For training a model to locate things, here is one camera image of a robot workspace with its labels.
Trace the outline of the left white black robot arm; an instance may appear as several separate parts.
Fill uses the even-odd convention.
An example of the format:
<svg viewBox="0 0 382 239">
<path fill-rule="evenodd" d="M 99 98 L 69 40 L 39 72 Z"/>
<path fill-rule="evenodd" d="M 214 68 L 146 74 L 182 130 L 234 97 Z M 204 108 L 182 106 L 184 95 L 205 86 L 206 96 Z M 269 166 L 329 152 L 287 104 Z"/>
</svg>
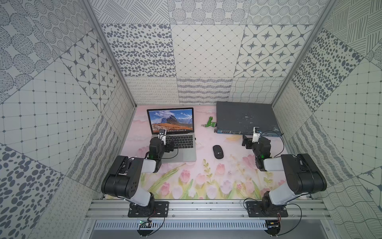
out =
<svg viewBox="0 0 382 239">
<path fill-rule="evenodd" d="M 157 173 L 164 153 L 173 150 L 173 140 L 152 138 L 145 158 L 117 156 L 101 184 L 101 192 L 128 201 L 129 218 L 167 218 L 169 202 L 156 201 L 139 182 L 142 173 Z"/>
</svg>

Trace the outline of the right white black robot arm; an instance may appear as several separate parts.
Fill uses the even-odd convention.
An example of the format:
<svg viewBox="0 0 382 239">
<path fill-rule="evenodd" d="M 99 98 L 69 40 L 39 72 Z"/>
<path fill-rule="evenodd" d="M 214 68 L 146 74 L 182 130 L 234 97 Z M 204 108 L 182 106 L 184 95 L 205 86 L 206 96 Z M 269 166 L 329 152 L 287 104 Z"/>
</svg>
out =
<svg viewBox="0 0 382 239">
<path fill-rule="evenodd" d="M 262 201 L 244 201 L 249 217 L 287 217 L 286 206 L 306 194 L 325 191 L 327 181 L 311 156 L 304 154 L 281 154 L 271 157 L 271 141 L 260 134 L 243 136 L 242 146 L 251 149 L 255 164 L 262 172 L 283 172 L 286 182 L 277 189 L 266 191 Z"/>
</svg>

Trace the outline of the black wireless mouse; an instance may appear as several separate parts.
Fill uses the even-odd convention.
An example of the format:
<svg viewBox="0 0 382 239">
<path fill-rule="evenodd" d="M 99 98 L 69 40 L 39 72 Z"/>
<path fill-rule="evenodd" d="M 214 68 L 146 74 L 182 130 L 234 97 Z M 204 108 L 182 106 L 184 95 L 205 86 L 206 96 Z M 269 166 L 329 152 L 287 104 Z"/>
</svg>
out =
<svg viewBox="0 0 382 239">
<path fill-rule="evenodd" d="M 222 150 L 222 147 L 220 145 L 214 145 L 213 148 L 213 154 L 216 159 L 223 159 L 224 158 L 224 153 Z"/>
</svg>

